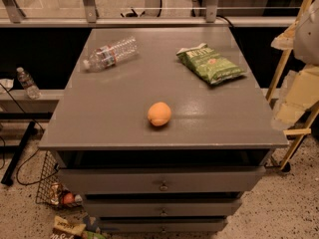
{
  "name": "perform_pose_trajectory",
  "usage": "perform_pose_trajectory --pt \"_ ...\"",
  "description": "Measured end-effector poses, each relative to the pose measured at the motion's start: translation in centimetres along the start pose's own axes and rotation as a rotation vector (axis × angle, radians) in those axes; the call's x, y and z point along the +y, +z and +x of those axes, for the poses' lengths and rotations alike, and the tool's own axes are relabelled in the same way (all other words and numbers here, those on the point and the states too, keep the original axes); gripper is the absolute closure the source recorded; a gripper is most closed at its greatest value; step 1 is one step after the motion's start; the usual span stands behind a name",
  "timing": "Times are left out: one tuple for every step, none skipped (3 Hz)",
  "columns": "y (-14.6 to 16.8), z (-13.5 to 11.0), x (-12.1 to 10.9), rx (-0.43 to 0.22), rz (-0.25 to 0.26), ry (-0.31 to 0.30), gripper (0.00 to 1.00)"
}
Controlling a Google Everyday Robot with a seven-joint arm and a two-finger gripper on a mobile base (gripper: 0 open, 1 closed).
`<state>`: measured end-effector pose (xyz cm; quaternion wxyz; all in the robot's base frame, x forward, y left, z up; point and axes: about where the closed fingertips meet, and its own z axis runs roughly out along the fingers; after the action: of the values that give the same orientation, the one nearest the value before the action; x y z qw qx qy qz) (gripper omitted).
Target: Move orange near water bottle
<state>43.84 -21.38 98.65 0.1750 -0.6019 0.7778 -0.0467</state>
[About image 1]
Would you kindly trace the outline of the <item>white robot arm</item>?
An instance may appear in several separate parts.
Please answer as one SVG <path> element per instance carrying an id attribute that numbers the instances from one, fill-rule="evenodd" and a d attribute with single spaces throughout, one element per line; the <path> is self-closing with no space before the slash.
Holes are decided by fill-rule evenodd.
<path id="1" fill-rule="evenodd" d="M 319 65 L 319 0 L 315 0 L 300 18 L 293 43 L 296 59 Z"/>

